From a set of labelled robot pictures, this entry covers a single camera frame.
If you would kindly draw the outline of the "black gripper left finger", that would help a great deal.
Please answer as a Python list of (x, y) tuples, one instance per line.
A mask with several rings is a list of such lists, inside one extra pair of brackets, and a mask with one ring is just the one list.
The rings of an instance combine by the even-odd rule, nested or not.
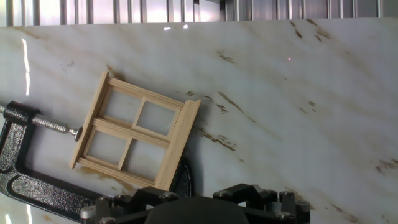
[(157, 206), (179, 199), (179, 194), (155, 187), (135, 189), (130, 194), (104, 195), (92, 206), (80, 210), (80, 223), (117, 223), (121, 220), (132, 222), (145, 219), (147, 206)]

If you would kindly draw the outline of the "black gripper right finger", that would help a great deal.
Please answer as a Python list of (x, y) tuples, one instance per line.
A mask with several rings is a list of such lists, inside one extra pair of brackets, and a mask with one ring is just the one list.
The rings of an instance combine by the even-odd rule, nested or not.
[(310, 224), (310, 202), (296, 199), (289, 190), (263, 189), (259, 185), (237, 184), (213, 194), (232, 205), (228, 211), (246, 223)]

